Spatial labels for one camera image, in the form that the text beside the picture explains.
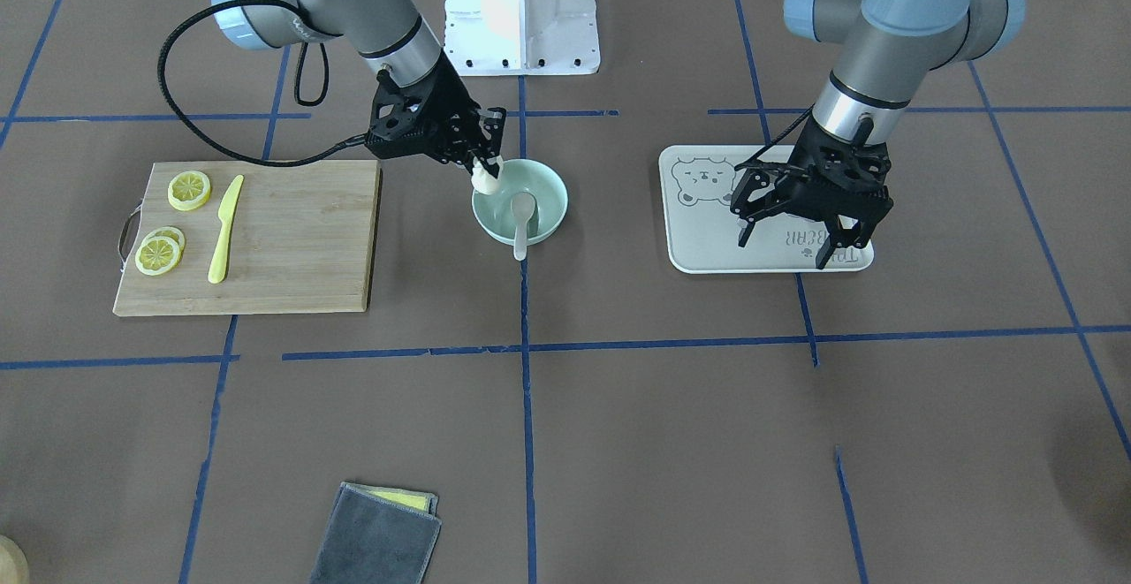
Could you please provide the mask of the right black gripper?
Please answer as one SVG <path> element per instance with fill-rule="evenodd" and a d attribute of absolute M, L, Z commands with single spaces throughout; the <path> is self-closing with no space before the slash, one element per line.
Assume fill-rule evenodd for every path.
<path fill-rule="evenodd" d="M 504 169 L 506 109 L 482 109 L 449 61 L 435 62 L 408 86 L 387 70 L 375 74 L 370 128 L 364 146 L 380 160 L 428 155 L 464 168 L 474 180 L 498 180 Z"/>

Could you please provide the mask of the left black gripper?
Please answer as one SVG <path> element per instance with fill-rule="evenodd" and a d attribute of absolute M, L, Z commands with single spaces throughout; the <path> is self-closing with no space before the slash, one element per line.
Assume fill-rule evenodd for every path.
<path fill-rule="evenodd" d="M 739 184 L 729 209 L 742 226 L 739 247 L 746 248 L 756 222 L 791 215 L 824 224 L 824 242 L 815 254 L 815 269 L 823 270 L 837 250 L 861 249 L 892 209 L 884 178 L 892 168 L 887 145 L 867 144 L 874 120 L 860 118 L 848 140 L 824 132 L 815 118 L 796 118 L 802 134 L 784 163 L 761 160 L 783 140 L 770 144 L 736 165 Z"/>

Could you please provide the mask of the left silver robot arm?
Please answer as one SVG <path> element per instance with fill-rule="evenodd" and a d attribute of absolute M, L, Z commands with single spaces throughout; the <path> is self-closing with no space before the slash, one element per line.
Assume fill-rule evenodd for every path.
<path fill-rule="evenodd" d="M 863 249 L 890 211 L 887 141 L 932 70 L 1005 46 L 1021 32 L 1026 0 L 784 0 L 787 29 L 841 50 L 823 92 L 796 118 L 789 158 L 756 152 L 739 164 L 729 211 L 739 244 L 779 215 L 819 222 L 815 268 L 838 249 Z"/>

